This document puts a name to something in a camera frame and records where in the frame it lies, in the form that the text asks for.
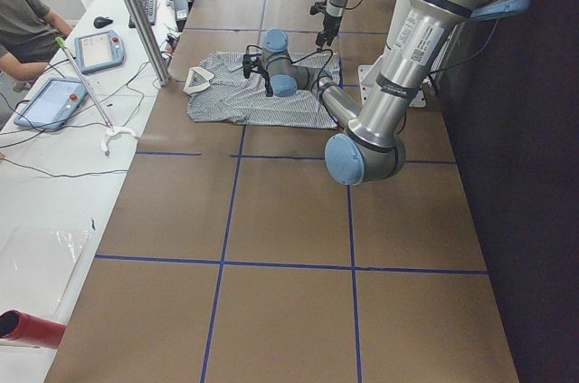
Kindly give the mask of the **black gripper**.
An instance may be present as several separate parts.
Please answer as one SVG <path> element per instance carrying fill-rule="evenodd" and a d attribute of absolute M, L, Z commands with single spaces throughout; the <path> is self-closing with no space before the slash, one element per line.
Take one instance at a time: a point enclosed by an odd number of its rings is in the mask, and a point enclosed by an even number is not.
<path fill-rule="evenodd" d="M 260 53 L 245 53 L 242 57 L 242 73 L 245 79 L 249 79 L 252 73 L 259 74 L 265 81 L 266 96 L 272 96 L 271 79 L 266 71 Z"/>
<path fill-rule="evenodd" d="M 342 20 L 342 8 L 331 3 L 315 2 L 309 9 L 311 15 L 323 14 L 323 29 L 317 34 L 316 46 L 330 46 L 339 32 Z"/>

